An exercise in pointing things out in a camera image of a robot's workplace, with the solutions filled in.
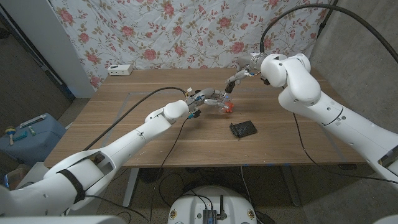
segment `black cable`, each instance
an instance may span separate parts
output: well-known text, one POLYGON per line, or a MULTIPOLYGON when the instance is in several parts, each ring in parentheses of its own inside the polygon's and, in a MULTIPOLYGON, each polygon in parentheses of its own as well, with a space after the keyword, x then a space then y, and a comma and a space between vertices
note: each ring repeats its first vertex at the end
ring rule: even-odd
POLYGON ((128 170, 128 168, 126 168, 126 169, 122 172, 122 174, 120 174, 118 177, 115 177, 113 180, 111 180, 111 182, 114 181, 114 180, 116 180, 116 179, 118 179, 119 177, 121 177, 127 170, 128 170))
MULTIPOLYGON (((191 189, 190 191, 192 191, 192 193, 193 193, 195 196, 197 196, 197 197, 205 204, 205 209, 207 210, 207 205, 206 205, 205 201, 204 201, 198 194, 196 194, 192 189, 191 189)), ((211 202, 210 199, 208 199, 208 200, 209 200, 210 206, 211 206, 210 209, 212 210, 212 209, 213 209, 213 204, 212 204, 212 202, 211 202)))
POLYGON ((159 195, 160 195, 160 197, 162 198, 163 202, 164 202, 167 206, 169 206, 169 207, 171 207, 171 205, 170 205, 169 203, 166 202, 166 199, 164 199, 164 197, 163 197, 162 192, 160 191, 160 189, 161 189, 161 187, 162 187, 163 181, 164 181, 166 178, 168 178, 169 176, 171 176, 171 175, 177 175, 177 176, 179 176, 180 179, 181 179, 181 181, 182 181, 182 185, 183 185, 183 188, 182 188, 182 189, 185 188, 184 179, 183 179, 182 176, 181 176, 180 174, 178 174, 178 173, 174 173, 174 172, 173 172, 173 173, 171 173, 171 174, 165 176, 165 177, 162 179, 162 181, 160 181, 160 184, 159 184, 159 195))
POLYGON ((328 172, 328 173, 335 174, 335 175, 340 175, 340 176, 344 176, 344 177, 355 177, 355 178, 360 178, 360 179, 379 180, 379 181, 385 181, 385 182, 390 182, 390 183, 398 184, 397 181, 388 180, 388 179, 381 179, 381 178, 376 178, 376 177, 365 177, 365 176, 351 175, 351 174, 342 174, 342 173, 339 173, 339 172, 334 172, 334 171, 328 170, 328 169, 322 167, 321 165, 317 164, 317 163, 310 157, 310 155, 308 154, 307 150, 305 150, 304 143, 303 143, 303 139, 301 138, 301 134, 300 134, 299 122, 297 122, 297 118, 296 118, 296 114, 295 114, 295 113, 293 113, 293 116, 294 116, 294 120, 295 120, 295 122, 296 122, 297 132, 298 132, 298 136, 299 136, 299 138, 300 138, 301 146, 302 146, 302 148, 303 148, 305 154, 307 155, 307 157, 308 157, 315 165, 317 165, 319 168, 323 169, 324 171, 326 171, 326 172, 328 172))
POLYGON ((211 202, 211 200, 210 200, 208 197, 206 197, 206 196, 197 195, 197 194, 183 194, 183 195, 179 196, 178 198, 184 197, 184 196, 195 196, 195 197, 199 197, 199 198, 202 198, 202 197, 203 197, 203 198, 209 200, 209 202, 210 202, 210 207, 211 207, 211 209, 213 209, 213 202, 211 202))
POLYGON ((69 208, 67 208, 65 211, 63 211, 63 216, 67 216, 67 211, 69 208))
POLYGON ((179 138, 180 135, 181 135, 182 128, 184 127, 184 124, 185 124, 185 122, 187 122, 187 121, 188 121, 188 118, 185 119, 184 123, 182 123, 180 132, 179 132, 177 138, 175 139, 175 142, 174 142, 174 144, 173 144, 173 147, 170 149, 170 152, 167 154, 166 158, 164 158, 164 160, 163 160, 163 162, 162 162, 162 165, 160 165, 159 171, 158 171, 158 173, 157 173, 157 177, 156 177, 155 185, 154 185, 154 191, 153 191, 153 193, 152 193, 152 198, 151 198, 151 200, 150 200, 150 217, 149 217, 149 223, 152 221, 152 209, 153 209, 152 206, 154 205, 155 190, 156 190, 157 180, 159 179, 160 171, 162 170, 162 167, 163 167, 164 163, 166 162, 166 159, 168 158, 168 156, 170 155, 170 153, 173 151, 173 148, 174 148, 175 144, 177 143, 178 138, 179 138))
POLYGON ((120 214, 123 214, 123 213, 126 213, 126 214, 129 215, 129 222, 128 222, 127 224, 130 224, 130 223, 131 223, 131 214, 130 214, 129 212, 126 212, 126 211, 119 212, 116 216, 118 216, 118 215, 120 215, 120 214))
POLYGON ((132 106, 127 112, 125 112, 124 115, 122 115, 117 121, 115 121, 110 127, 108 127, 107 130, 105 130, 102 134, 100 134, 92 143, 90 143, 87 147, 85 147, 83 151, 88 150, 91 146, 93 146, 96 142, 98 142, 106 133, 108 133, 113 127, 115 127, 115 125, 117 125, 125 116, 127 116, 127 114, 129 114, 140 103, 142 103, 148 97, 152 96, 153 94, 155 94, 155 93, 157 93, 158 91, 161 91, 161 90, 180 90, 185 95, 185 91, 183 89, 181 89, 181 88, 178 88, 178 87, 163 87, 163 88, 159 88, 159 89, 153 91, 152 93, 149 93, 143 99, 138 101, 138 103, 136 103, 134 106, 132 106))
MULTIPOLYGON (((333 4, 332 4, 332 5, 335 6, 335 5, 337 5, 337 3, 338 3, 338 0, 335 0, 335 1, 333 1, 333 4)), ((333 12, 333 10, 330 9, 330 10, 328 11, 328 14, 325 16, 323 22, 319 25, 319 30, 318 30, 317 38, 318 38, 319 35, 321 34, 323 28, 325 28, 326 23, 328 22, 329 17, 331 16, 331 13, 332 13, 332 12, 333 12)))
POLYGON ((114 203, 114 202, 112 202, 112 201, 110 201, 110 200, 108 200, 108 199, 105 199, 105 198, 103 198, 103 197, 100 197, 100 196, 86 195, 86 197, 93 197, 93 198, 101 199, 101 200, 103 200, 103 201, 105 201, 105 202, 108 202, 108 203, 110 203, 110 204, 112 204, 112 205, 114 205, 114 206, 117 206, 117 207, 119 207, 119 208, 123 208, 123 209, 127 209, 127 210, 129 210, 129 211, 132 211, 132 212, 136 213, 137 215, 141 216, 141 217, 142 217, 143 219, 145 219, 148 223, 150 223, 150 221, 148 220, 147 217, 145 217, 143 214, 141 214, 141 213, 135 211, 134 209, 126 208, 126 207, 124 207, 124 206, 122 206, 122 205, 118 205, 118 204, 116 204, 116 203, 114 203))
POLYGON ((265 29, 264 33, 262 33, 261 40, 260 40, 260 52, 264 53, 264 38, 266 37, 266 34, 269 31, 269 29, 271 29, 271 27, 277 21, 279 21, 284 16, 286 16, 289 13, 294 12, 296 10, 304 9, 304 8, 314 8, 314 7, 332 9, 332 10, 339 11, 339 12, 342 12, 344 14, 347 14, 347 15, 351 16, 353 19, 355 19, 360 24, 365 26, 365 28, 367 28, 380 41, 380 43, 387 49, 387 51, 391 54, 391 56, 394 58, 394 60, 398 63, 398 54, 397 54, 397 52, 391 47, 391 45, 385 40, 385 38, 375 28, 373 28, 373 26, 371 26, 364 19, 362 19, 357 14, 351 12, 348 9, 345 9, 345 8, 342 8, 342 7, 338 7, 338 6, 331 6, 331 5, 328 5, 328 4, 305 4, 305 5, 302 5, 302 6, 296 6, 296 7, 292 8, 292 9, 289 9, 288 11, 282 13, 276 19, 272 20, 271 23, 265 29))

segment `cable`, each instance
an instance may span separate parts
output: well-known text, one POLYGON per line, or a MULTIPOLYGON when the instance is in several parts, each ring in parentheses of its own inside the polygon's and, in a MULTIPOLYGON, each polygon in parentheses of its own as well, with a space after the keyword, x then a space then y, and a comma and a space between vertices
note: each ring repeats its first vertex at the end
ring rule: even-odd
POLYGON ((248 192, 250 204, 252 205, 249 189, 248 189, 248 186, 246 185, 246 181, 244 180, 244 177, 243 177, 243 167, 242 166, 241 166, 241 175, 242 175, 242 180, 243 180, 243 183, 244 183, 244 187, 246 188, 246 191, 248 192))
POLYGON ((202 198, 202 197, 203 197, 203 198, 209 200, 209 202, 210 202, 210 208, 213 209, 213 202, 211 202, 211 200, 210 200, 208 197, 206 197, 206 196, 197 195, 197 194, 183 194, 183 195, 179 196, 178 198, 184 197, 184 196, 196 196, 196 197, 199 197, 199 198, 202 198))
POLYGON ((154 185, 154 191, 153 191, 153 193, 152 193, 152 198, 151 198, 151 200, 150 200, 150 217, 149 217, 149 223, 152 221, 152 209, 153 209, 153 205, 154 205, 154 196, 155 196, 155 190, 156 190, 157 180, 159 179, 160 171, 162 170, 162 167, 163 167, 164 163, 166 162, 166 159, 168 158, 168 156, 170 155, 170 153, 173 151, 173 148, 174 148, 175 144, 177 143, 178 138, 179 138, 180 135, 181 135, 182 128, 184 127, 184 124, 185 124, 185 122, 187 122, 187 121, 188 121, 188 118, 185 119, 185 121, 182 123, 180 132, 179 132, 179 134, 178 134, 178 136, 177 136, 177 138, 176 138, 176 140, 175 140, 175 142, 174 142, 172 148, 170 149, 169 153, 167 154, 166 158, 164 158, 164 160, 163 160, 163 162, 162 162, 162 165, 160 165, 159 171, 158 171, 158 173, 157 173, 157 177, 156 177, 155 185, 154 185))
POLYGON ((127 114, 129 114, 140 103, 142 103, 148 97, 152 96, 153 94, 155 94, 155 93, 157 93, 158 91, 161 91, 161 90, 180 90, 185 95, 185 91, 183 89, 181 89, 181 88, 178 88, 178 87, 163 87, 163 88, 159 88, 159 89, 153 91, 152 93, 149 93, 143 99, 138 101, 134 106, 132 106, 127 112, 125 112, 124 115, 122 115, 117 121, 115 121, 110 127, 108 127, 107 130, 105 130, 102 134, 100 134, 92 143, 90 143, 87 147, 85 147, 83 151, 88 150, 91 146, 93 146, 96 142, 98 142, 106 133, 108 133, 113 127, 115 127, 115 125, 117 125, 125 116, 127 116, 127 114))
POLYGON ((111 180, 111 182, 114 181, 114 180, 116 180, 116 179, 118 179, 119 177, 121 177, 127 170, 128 170, 128 168, 126 168, 126 169, 122 172, 122 174, 120 174, 118 177, 115 177, 113 180, 111 180))
POLYGON ((391 47, 391 45, 387 42, 387 40, 373 26, 371 26, 364 19, 362 19, 357 14, 351 12, 348 9, 345 9, 345 8, 342 8, 342 7, 338 7, 338 6, 331 6, 331 5, 328 5, 328 4, 305 4, 305 5, 302 5, 302 6, 296 6, 296 7, 292 8, 292 9, 289 9, 288 11, 282 13, 276 19, 272 20, 271 23, 265 29, 264 33, 262 33, 261 40, 260 40, 260 52, 264 53, 264 38, 266 37, 266 34, 269 31, 269 29, 271 29, 271 27, 277 21, 279 21, 284 16, 286 16, 289 13, 294 12, 296 10, 304 9, 304 8, 314 8, 314 7, 332 9, 332 10, 339 11, 339 12, 342 12, 344 14, 347 14, 347 15, 351 16, 353 19, 355 19, 360 24, 365 26, 365 28, 367 28, 368 31, 370 31, 380 41, 380 43, 387 49, 387 51, 391 54, 391 56, 394 58, 394 60, 398 63, 398 54, 397 54, 397 52, 391 47))
POLYGON ((324 171, 326 171, 326 172, 328 172, 328 173, 335 174, 335 175, 340 175, 340 176, 344 176, 344 177, 355 177, 355 178, 360 178, 360 179, 379 180, 379 181, 385 181, 385 182, 390 182, 390 183, 398 184, 397 181, 393 181, 393 180, 380 179, 380 178, 376 178, 376 177, 365 177, 365 176, 360 176, 360 175, 342 174, 342 173, 339 173, 339 172, 334 172, 334 171, 328 170, 328 169, 322 167, 321 165, 317 164, 317 163, 310 157, 310 155, 308 154, 307 150, 305 150, 304 143, 303 143, 303 139, 302 139, 301 133, 300 133, 299 122, 297 122, 297 118, 296 118, 296 114, 295 114, 295 113, 293 113, 293 116, 294 116, 294 120, 295 120, 295 122, 296 122, 297 132, 298 132, 298 136, 299 136, 299 138, 300 138, 301 146, 302 146, 302 148, 303 148, 305 154, 307 155, 307 157, 308 157, 315 165, 317 165, 317 167, 323 169, 324 171))
POLYGON ((171 175, 177 175, 177 176, 179 176, 179 177, 181 178, 183 188, 185 188, 184 179, 183 179, 182 176, 181 176, 180 174, 178 174, 178 173, 174 173, 174 172, 173 172, 173 173, 171 173, 171 174, 165 176, 165 177, 162 179, 162 181, 160 181, 160 184, 159 184, 159 195, 160 195, 160 197, 162 198, 163 202, 164 202, 167 206, 169 206, 169 207, 171 207, 171 205, 170 205, 169 203, 167 203, 166 200, 163 198, 163 195, 162 195, 162 192, 160 191, 160 189, 161 189, 161 187, 162 187, 163 181, 164 181, 166 178, 168 178, 169 176, 171 176, 171 175))
POLYGON ((110 203, 110 204, 112 204, 112 205, 114 205, 114 206, 117 206, 117 207, 119 207, 119 208, 123 208, 123 209, 127 209, 127 210, 129 210, 129 211, 132 211, 132 212, 136 213, 137 215, 141 216, 141 217, 142 217, 143 219, 145 219, 148 223, 150 223, 150 221, 148 220, 147 217, 145 217, 143 214, 141 214, 141 213, 135 211, 134 209, 126 208, 126 207, 124 207, 124 206, 122 206, 122 205, 118 205, 118 204, 116 204, 116 203, 114 203, 114 202, 112 202, 112 201, 110 201, 110 200, 108 200, 108 199, 105 199, 105 198, 103 198, 103 197, 100 197, 100 196, 86 195, 86 197, 93 197, 93 198, 101 199, 101 200, 103 200, 103 201, 105 201, 105 202, 108 202, 108 203, 110 203))
MULTIPOLYGON (((197 195, 192 189, 190 190, 190 191, 192 191, 192 193, 195 195, 195 196, 197 196, 204 204, 205 204, 205 209, 207 210, 207 205, 206 205, 206 203, 205 203, 205 201, 199 196, 199 195, 197 195)), ((208 199, 209 201, 210 201, 210 208, 211 208, 211 210, 213 209, 213 203, 211 202, 211 200, 210 199, 208 199)))
POLYGON ((119 212, 116 216, 118 216, 118 215, 120 215, 120 214, 123 214, 123 213, 126 213, 126 214, 129 215, 129 222, 128 222, 127 224, 130 224, 130 222, 131 222, 131 214, 130 214, 129 212, 126 212, 126 211, 119 212))

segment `white power strip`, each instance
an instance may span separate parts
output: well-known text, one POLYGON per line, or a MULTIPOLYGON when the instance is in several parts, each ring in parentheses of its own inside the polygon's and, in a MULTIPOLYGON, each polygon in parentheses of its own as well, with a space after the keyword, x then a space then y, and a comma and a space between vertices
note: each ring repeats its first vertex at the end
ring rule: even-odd
POLYGON ((108 73, 110 75, 130 75, 132 72, 132 65, 110 65, 108 73))

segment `wall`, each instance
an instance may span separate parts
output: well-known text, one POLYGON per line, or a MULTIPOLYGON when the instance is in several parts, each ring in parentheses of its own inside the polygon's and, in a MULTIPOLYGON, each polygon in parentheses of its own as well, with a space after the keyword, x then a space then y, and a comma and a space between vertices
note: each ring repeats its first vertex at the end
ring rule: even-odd
MULTIPOLYGON (((398 2, 340 0, 398 50, 398 2)), ((398 133, 398 64, 360 23, 333 12, 310 58, 352 110, 398 133)))
POLYGON ((91 98, 94 89, 75 49, 47 0, 0 0, 26 36, 77 98, 91 98))

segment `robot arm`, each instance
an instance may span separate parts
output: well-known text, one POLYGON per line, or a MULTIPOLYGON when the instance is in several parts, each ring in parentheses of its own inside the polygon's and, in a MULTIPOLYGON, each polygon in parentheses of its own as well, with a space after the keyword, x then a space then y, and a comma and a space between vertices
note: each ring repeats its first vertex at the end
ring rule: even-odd
POLYGON ((101 193, 131 156, 188 114, 186 102, 169 103, 110 145, 62 160, 37 183, 13 191, 0 187, 1 216, 60 215, 67 208, 78 210, 93 199, 85 195, 101 193))
POLYGON ((278 97, 283 108, 316 121, 355 149, 377 173, 398 181, 398 134, 375 125, 322 92, 310 74, 306 56, 255 54, 249 57, 240 62, 260 70, 265 84, 273 87, 287 84, 278 97))

